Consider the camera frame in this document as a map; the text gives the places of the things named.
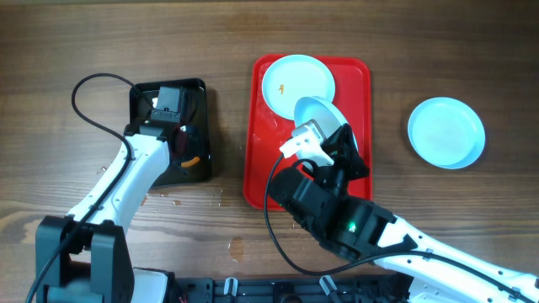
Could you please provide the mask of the orange green sponge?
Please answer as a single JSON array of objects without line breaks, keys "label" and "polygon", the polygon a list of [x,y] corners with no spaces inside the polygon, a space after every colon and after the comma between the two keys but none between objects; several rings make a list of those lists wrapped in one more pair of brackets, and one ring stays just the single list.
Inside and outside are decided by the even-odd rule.
[{"label": "orange green sponge", "polygon": [[195,164],[197,164],[199,161],[200,161],[199,157],[193,157],[192,159],[190,159],[188,161],[181,162],[180,166],[181,167],[192,167]]}]

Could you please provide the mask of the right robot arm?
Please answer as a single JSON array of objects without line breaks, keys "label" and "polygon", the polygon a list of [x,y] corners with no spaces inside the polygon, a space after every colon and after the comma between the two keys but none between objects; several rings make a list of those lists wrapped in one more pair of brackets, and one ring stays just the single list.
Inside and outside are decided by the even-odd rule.
[{"label": "right robot arm", "polygon": [[486,263],[429,237],[372,201],[352,196],[352,180],[369,169],[355,146],[350,125],[324,133],[314,121],[300,125],[280,147],[280,157],[298,157],[272,170],[264,197],[272,199],[319,245],[348,264],[318,271],[329,296],[332,274],[373,263],[405,274],[409,302],[536,302],[538,278]]}]

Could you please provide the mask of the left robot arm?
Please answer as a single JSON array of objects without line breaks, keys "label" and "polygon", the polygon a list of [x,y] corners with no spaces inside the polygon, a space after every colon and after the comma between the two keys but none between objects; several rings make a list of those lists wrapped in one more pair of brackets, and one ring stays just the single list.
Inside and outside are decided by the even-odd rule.
[{"label": "left robot arm", "polygon": [[26,300],[175,302],[172,272],[135,268],[125,234],[152,188],[212,173],[203,85],[155,83],[131,91],[134,109],[109,170],[63,217],[39,224],[36,278]]}]

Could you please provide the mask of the light blue plate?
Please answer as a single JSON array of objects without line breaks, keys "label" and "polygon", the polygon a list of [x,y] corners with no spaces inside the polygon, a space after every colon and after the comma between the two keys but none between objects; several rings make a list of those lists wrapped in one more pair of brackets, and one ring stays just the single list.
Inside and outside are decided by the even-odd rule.
[{"label": "light blue plate", "polygon": [[281,118],[294,119],[296,103],[303,97],[334,100],[336,84],[328,67],[307,55],[284,56],[273,62],[263,75],[262,96]]},{"label": "light blue plate", "polygon": [[316,96],[300,98],[294,108],[295,127],[311,120],[315,122],[324,139],[328,139],[342,125],[348,124],[344,115],[328,100]]},{"label": "light blue plate", "polygon": [[478,114],[462,101],[429,98],[410,114],[409,142],[427,163],[448,170],[473,165],[483,154],[486,131]]}]

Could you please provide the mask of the light blue plate top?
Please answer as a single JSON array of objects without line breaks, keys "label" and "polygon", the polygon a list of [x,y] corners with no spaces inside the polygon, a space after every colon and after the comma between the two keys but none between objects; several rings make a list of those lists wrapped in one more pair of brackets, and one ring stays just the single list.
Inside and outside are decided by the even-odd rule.
[{"label": "light blue plate top", "polygon": [[273,62],[263,75],[262,96],[281,118],[294,119],[296,103],[303,97],[334,100],[336,84],[328,67],[307,55],[284,56]]}]

